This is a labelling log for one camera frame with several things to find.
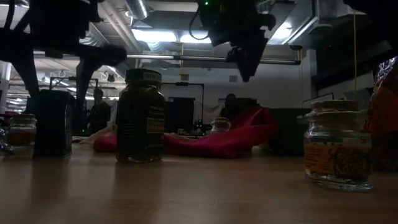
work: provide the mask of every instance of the black container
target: black container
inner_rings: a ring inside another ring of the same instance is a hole
[[[41,90],[34,157],[72,153],[72,114],[75,98],[68,92]]]

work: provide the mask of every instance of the ceiling light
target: ceiling light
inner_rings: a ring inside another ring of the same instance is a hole
[[[145,41],[148,43],[177,41],[177,38],[173,31],[133,29],[132,33],[134,34],[137,40]]]
[[[18,102],[14,102],[14,101],[11,101],[11,100],[9,100],[8,103],[12,103],[13,105],[19,105]]]
[[[292,25],[289,22],[284,22],[276,30],[275,34],[271,37],[268,44],[278,44],[279,42],[285,40],[292,33]]]
[[[207,34],[197,34],[195,35],[196,38],[201,39],[206,37]],[[196,40],[189,34],[185,34],[180,38],[180,41],[183,43],[193,43],[193,44],[211,44],[210,38],[206,38],[204,40]]]
[[[30,96],[28,93],[7,93],[7,96]]]
[[[23,99],[21,99],[21,98],[9,99],[9,100],[14,100],[14,101],[17,101],[17,102],[22,102],[23,101]]]

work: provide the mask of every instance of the dark glass jar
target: dark glass jar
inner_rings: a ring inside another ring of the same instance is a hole
[[[371,137],[361,130],[365,117],[355,101],[320,101],[306,115],[305,173],[324,187],[369,191]]]
[[[117,160],[148,163],[164,153],[164,106],[160,92],[162,75],[137,68],[126,71],[127,86],[120,92]]]

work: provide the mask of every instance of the black metal frame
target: black metal frame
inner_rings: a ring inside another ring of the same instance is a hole
[[[205,105],[205,84],[204,83],[187,83],[187,82],[176,82],[176,83],[162,83],[160,87],[162,88],[162,85],[176,85],[176,86],[189,86],[189,85],[198,85],[201,86],[201,120],[203,120],[203,108]]]

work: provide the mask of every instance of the glass jar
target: glass jar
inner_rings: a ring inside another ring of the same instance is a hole
[[[320,101],[305,117],[305,173],[324,187],[369,191],[371,137],[361,130],[365,120],[355,101]]]
[[[211,134],[227,132],[229,129],[231,129],[231,122],[229,122],[228,118],[215,118],[211,122],[211,126]]]
[[[32,157],[36,139],[36,122],[33,114],[16,114],[10,119],[6,139],[16,156]]]
[[[159,161],[164,153],[162,75],[138,68],[126,71],[125,81],[127,86],[120,92],[116,117],[116,159],[133,163]]]

